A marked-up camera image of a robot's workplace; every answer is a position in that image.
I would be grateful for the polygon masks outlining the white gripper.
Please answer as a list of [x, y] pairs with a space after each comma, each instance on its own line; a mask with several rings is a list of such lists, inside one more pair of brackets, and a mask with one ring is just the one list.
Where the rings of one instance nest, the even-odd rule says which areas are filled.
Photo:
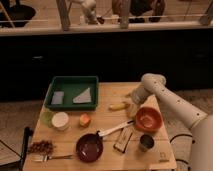
[[135, 115], [137, 114], [140, 108], [140, 106], [137, 104], [143, 104], [146, 101], [148, 96], [149, 96], [149, 92], [142, 85], [139, 85], [132, 92], [129, 92], [122, 96], [122, 99], [126, 100], [131, 98], [132, 101], [135, 103], [135, 104], [131, 103], [126, 110], [127, 116], [129, 118], [135, 117]]

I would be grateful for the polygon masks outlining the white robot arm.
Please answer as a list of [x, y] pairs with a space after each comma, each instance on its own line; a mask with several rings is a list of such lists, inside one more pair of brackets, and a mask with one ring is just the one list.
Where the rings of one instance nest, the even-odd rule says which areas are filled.
[[191, 131], [189, 167], [191, 171], [213, 171], [213, 114], [207, 114], [166, 88], [166, 78], [161, 74], [146, 73], [141, 83], [127, 94], [130, 98], [128, 114], [136, 110], [155, 95]]

